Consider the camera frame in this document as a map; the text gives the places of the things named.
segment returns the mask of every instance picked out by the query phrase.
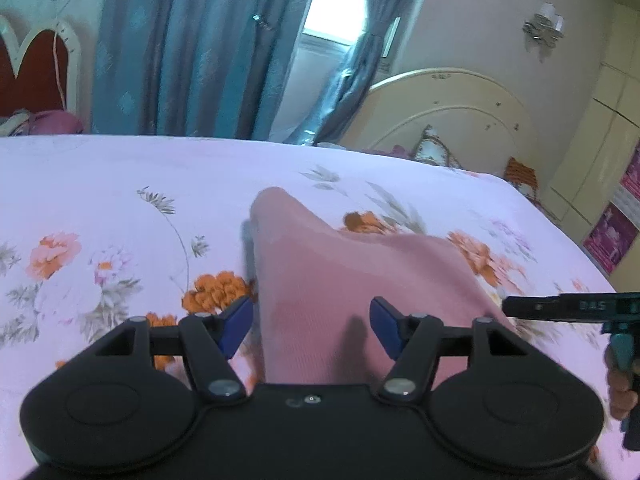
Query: floral bed sheet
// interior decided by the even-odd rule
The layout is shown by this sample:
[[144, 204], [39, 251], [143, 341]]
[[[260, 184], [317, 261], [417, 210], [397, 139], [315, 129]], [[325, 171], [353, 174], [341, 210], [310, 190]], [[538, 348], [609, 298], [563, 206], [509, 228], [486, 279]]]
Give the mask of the floral bed sheet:
[[[34, 467], [18, 409], [30, 388], [130, 316], [174, 324], [256, 294], [248, 230], [279, 186], [336, 228], [448, 238], [497, 303], [511, 294], [610, 292], [581, 250], [494, 176], [266, 142], [53, 136], [0, 141], [0, 476]], [[517, 322], [521, 336], [607, 404], [606, 336], [587, 324]], [[232, 365], [260, 380], [259, 327]], [[156, 366], [178, 374], [174, 358]], [[591, 461], [635, 480], [640, 454], [606, 420]]]

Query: metal bolt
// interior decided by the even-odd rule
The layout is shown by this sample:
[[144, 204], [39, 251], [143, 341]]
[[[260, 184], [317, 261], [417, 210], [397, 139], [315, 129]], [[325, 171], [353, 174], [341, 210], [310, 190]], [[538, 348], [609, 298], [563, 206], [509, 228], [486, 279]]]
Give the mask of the metal bolt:
[[307, 404], [318, 404], [322, 401], [322, 399], [317, 395], [308, 395], [305, 397], [305, 402]]
[[240, 391], [240, 384], [232, 379], [218, 379], [209, 385], [209, 391], [216, 397], [231, 397]]
[[390, 394], [407, 396], [415, 390], [415, 383], [411, 379], [402, 377], [389, 379], [385, 383], [385, 390]]

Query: blue curtain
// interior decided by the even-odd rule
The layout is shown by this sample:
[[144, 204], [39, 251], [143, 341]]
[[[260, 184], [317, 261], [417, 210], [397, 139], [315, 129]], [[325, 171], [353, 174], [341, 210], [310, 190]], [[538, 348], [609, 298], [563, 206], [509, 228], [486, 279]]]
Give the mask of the blue curtain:
[[105, 0], [92, 129], [266, 140], [311, 0]]
[[364, 32], [329, 79], [309, 115], [285, 140], [288, 144], [337, 142], [362, 105], [376, 75], [391, 22], [414, 0], [366, 0]]

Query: hand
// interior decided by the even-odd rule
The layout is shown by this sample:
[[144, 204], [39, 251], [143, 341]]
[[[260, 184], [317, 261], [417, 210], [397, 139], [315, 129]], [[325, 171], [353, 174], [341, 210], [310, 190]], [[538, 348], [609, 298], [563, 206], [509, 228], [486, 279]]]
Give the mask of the hand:
[[[618, 369], [611, 345], [607, 346], [607, 350], [604, 352], [604, 362], [609, 369], [607, 383], [609, 383], [609, 410], [611, 416], [617, 420], [624, 420], [638, 404], [638, 394], [630, 391], [633, 374], [631, 372], [622, 372]], [[636, 359], [633, 362], [633, 370], [640, 375], [640, 359]]]

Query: wall sconce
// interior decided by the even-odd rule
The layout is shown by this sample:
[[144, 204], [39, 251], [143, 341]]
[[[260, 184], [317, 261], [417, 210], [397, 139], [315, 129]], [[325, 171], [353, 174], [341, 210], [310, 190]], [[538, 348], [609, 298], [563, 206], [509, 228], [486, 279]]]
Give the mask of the wall sconce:
[[564, 17], [556, 14], [556, 8], [552, 4], [543, 4], [540, 10], [533, 15], [530, 22], [524, 22], [524, 30], [533, 41], [544, 44], [548, 48], [554, 48], [556, 41], [564, 38]]

